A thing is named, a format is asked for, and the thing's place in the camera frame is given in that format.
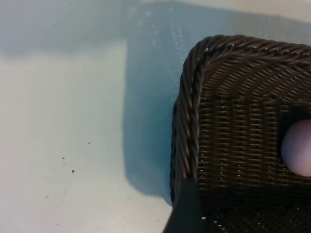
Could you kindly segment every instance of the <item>white ball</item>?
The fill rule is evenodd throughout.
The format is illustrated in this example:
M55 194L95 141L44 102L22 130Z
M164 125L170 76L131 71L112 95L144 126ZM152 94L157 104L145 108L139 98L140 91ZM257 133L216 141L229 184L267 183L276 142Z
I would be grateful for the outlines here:
M311 177L311 120L292 125L282 142L281 155L289 170Z

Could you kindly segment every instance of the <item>white surface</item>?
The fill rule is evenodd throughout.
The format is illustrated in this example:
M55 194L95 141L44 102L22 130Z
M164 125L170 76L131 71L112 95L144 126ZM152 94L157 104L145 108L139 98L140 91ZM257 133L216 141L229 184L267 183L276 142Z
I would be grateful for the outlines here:
M189 49L217 33L311 44L309 0L150 2L0 1L1 233L161 232Z

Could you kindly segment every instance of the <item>rattan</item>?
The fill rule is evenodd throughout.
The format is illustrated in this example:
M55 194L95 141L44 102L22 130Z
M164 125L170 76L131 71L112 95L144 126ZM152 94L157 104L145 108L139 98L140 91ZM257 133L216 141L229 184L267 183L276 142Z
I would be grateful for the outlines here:
M284 165L288 127L311 112L311 47L207 37L184 62L173 108L171 198L199 185L209 233L311 232L311 179Z

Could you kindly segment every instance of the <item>wicker weave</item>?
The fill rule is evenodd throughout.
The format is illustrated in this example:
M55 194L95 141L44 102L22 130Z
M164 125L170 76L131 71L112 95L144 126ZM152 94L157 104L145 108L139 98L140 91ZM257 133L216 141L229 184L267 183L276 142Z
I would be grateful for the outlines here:
M184 62L173 108L171 198L199 185L209 233L311 232L311 179L279 145L310 118L311 47L243 35L207 37Z

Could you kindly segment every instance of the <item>woven basket wall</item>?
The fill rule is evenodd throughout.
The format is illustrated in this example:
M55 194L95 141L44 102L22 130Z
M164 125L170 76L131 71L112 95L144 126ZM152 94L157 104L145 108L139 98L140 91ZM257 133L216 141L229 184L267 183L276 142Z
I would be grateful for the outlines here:
M206 232L311 232L311 179L279 153L290 125L310 118L310 53L243 35L207 37L189 52L173 109L171 198L194 178Z

